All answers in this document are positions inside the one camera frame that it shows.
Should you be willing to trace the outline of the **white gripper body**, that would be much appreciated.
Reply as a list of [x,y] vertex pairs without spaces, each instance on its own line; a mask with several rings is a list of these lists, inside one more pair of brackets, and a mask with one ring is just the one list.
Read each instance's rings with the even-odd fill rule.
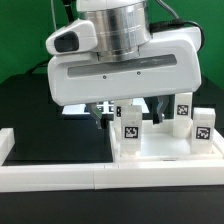
[[93,52],[53,57],[48,81],[61,105],[194,92],[201,85],[197,27],[158,32],[139,47],[140,56],[102,63]]

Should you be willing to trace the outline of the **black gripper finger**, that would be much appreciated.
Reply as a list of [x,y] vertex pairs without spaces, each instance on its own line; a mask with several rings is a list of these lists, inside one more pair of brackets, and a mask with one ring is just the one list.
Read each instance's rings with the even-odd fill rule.
[[164,111],[169,103],[168,95],[158,96],[157,99],[158,105],[156,107],[156,112],[153,114],[153,124],[159,124],[163,122],[165,118]]
[[87,107],[87,111],[95,119],[97,128],[101,129],[102,128],[102,124],[101,124],[102,112],[97,107],[97,104],[96,103],[88,103],[86,105],[86,107]]

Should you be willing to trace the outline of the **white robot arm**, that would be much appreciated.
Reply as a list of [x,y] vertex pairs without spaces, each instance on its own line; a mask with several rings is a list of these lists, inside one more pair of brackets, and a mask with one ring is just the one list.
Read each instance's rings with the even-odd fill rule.
[[101,126],[98,102],[156,97],[153,121],[168,99],[201,85],[202,28],[175,18],[147,21],[147,0],[77,0],[78,19],[46,40],[48,80],[60,106],[84,104]]

